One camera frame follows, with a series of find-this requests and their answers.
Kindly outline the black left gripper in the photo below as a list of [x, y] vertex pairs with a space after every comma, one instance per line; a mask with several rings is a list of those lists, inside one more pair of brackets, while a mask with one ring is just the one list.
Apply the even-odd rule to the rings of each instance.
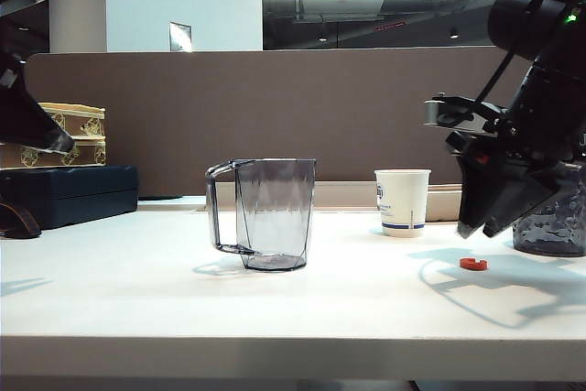
[[72, 137], [25, 92], [24, 63], [1, 55], [1, 142], [68, 153]]

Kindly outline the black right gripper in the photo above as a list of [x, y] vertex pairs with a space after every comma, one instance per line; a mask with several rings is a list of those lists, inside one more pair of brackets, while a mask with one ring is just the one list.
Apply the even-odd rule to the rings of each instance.
[[461, 169], [457, 232], [506, 230], [556, 196], [579, 160], [585, 131], [585, 60], [577, 44], [547, 44], [509, 107], [449, 96], [447, 142]]

